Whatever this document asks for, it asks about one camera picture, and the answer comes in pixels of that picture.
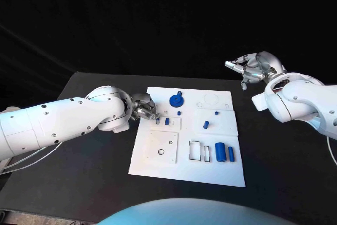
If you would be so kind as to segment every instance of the robotic hand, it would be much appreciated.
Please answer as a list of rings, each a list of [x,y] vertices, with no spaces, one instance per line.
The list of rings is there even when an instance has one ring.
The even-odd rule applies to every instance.
[[[282,123],[301,120],[337,140],[337,86],[326,86],[316,78],[288,73],[278,58],[267,51],[248,54],[225,66],[241,73],[242,89],[265,81],[265,92],[252,97],[257,109],[270,109]]]
[[[0,160],[88,134],[95,127],[120,133],[128,119],[156,120],[150,94],[133,97],[117,87],[97,88],[85,98],[74,97],[0,114]]]

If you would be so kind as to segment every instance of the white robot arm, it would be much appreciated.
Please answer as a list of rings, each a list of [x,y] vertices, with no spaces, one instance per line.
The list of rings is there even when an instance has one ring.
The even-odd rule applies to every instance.
[[[337,140],[337,86],[326,86],[308,75],[288,73],[267,51],[228,61],[225,66],[242,74],[244,90],[249,83],[267,82],[265,92],[252,97],[259,111],[268,108],[282,123],[306,121],[323,135]]]
[[[128,119],[157,119],[149,94],[134,98],[117,87],[97,88],[74,97],[0,114],[0,160],[88,134],[95,127],[120,133]]]

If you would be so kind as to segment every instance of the gray floor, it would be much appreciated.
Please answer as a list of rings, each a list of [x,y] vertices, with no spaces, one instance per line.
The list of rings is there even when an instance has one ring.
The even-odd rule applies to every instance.
[[[17,212],[7,212],[6,219],[3,221],[9,224],[17,224],[17,225],[69,225],[74,220],[66,219],[56,219],[39,215],[30,215],[23,214]]]

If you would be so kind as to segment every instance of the black curtain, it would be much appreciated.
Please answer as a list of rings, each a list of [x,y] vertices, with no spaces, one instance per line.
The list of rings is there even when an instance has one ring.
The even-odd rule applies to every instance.
[[[239,80],[223,62],[258,51],[274,53],[290,71],[334,83],[313,65],[323,60],[318,7],[301,4],[0,0],[0,108],[53,101],[77,71]]]

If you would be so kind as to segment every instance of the white cable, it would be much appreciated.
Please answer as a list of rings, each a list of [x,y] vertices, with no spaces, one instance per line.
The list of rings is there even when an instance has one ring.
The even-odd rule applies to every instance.
[[[33,164],[36,164],[43,158],[46,158],[46,157],[49,156],[49,154],[58,149],[58,147],[61,146],[62,143],[64,143],[64,142],[61,142],[61,143],[58,144],[58,146],[55,147],[55,149],[53,149],[38,161],[35,161],[33,163],[30,163],[29,165],[26,165],[25,167],[22,167],[22,168],[19,168],[19,169],[15,169],[15,170],[12,170],[12,171],[7,171],[7,172],[5,172],[5,173],[0,173],[0,175],[5,175],[5,174],[7,174],[7,173],[12,173],[12,172],[15,172],[15,171],[17,171],[17,170],[22,170],[22,169],[30,167],[30,166],[32,166]]]
[[[327,136],[327,143],[329,143],[329,151],[330,151],[330,155],[331,155],[331,158],[333,158],[334,163],[336,163],[336,165],[337,165],[337,161],[336,161],[336,158],[334,158],[334,155],[333,155],[333,152],[331,152],[329,136]]]
[[[10,164],[9,166],[3,167],[3,168],[0,169],[0,172],[2,172],[5,169],[7,169],[7,168],[13,167],[15,165],[17,165],[19,163],[22,163],[22,162],[23,162],[25,160],[28,160],[30,157],[33,157],[45,148],[46,148],[46,147],[41,148],[29,157],[26,157],[25,159],[22,159],[20,161],[17,161],[16,163]]]

